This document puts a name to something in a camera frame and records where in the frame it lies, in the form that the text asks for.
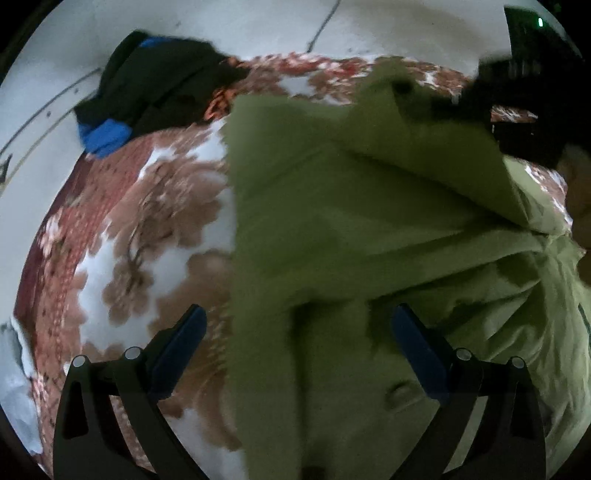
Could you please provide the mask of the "black and blue clothes pile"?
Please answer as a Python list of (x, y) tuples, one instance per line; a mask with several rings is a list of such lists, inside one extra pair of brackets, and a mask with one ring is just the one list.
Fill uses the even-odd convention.
[(74, 113), (88, 154), (104, 158), (149, 133), (207, 123), (249, 67), (188, 38), (130, 33), (116, 47), (96, 93)]

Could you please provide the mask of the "green hooded jacket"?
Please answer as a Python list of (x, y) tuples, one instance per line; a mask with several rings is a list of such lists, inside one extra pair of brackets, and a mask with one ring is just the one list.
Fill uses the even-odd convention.
[(252, 479), (385, 479), (437, 405), (390, 326), (407, 303), (455, 347), (522, 357), (556, 473), (590, 424), (590, 291), (549, 197), (482, 128), (385, 62), (349, 105), (236, 99), (228, 381)]

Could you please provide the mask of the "floral bed blanket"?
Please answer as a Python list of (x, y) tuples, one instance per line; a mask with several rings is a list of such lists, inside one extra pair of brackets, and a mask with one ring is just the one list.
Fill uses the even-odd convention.
[[(228, 110), (204, 126), (143, 135), (102, 160), (84, 161), (38, 240), (33, 340), (33, 398), (44, 470), (54, 479), (53, 440), (71, 361), (117, 360), (173, 327), (192, 305), (206, 313), (206, 332), (172, 394), (158, 407), (204, 471), (203, 479), (252, 479), (238, 438), (228, 381), (235, 284), (236, 209), (223, 129), (237, 98), (274, 95), (349, 105), (358, 85), (385, 62), (398, 62), (438, 98), (453, 99), (471, 82), (459, 72), (406, 58), (267, 56), (246, 63)], [(151, 464), (122, 401), (110, 400), (135, 462)], [(478, 399), (449, 464), (461, 466), (481, 423)]]

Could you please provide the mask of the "white curved headboard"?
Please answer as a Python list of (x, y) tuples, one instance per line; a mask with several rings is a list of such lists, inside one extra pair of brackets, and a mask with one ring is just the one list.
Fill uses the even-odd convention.
[(16, 176), (40, 143), (83, 100), (97, 90), (102, 68), (96, 68), (70, 84), (40, 107), (1, 148), (1, 191)]

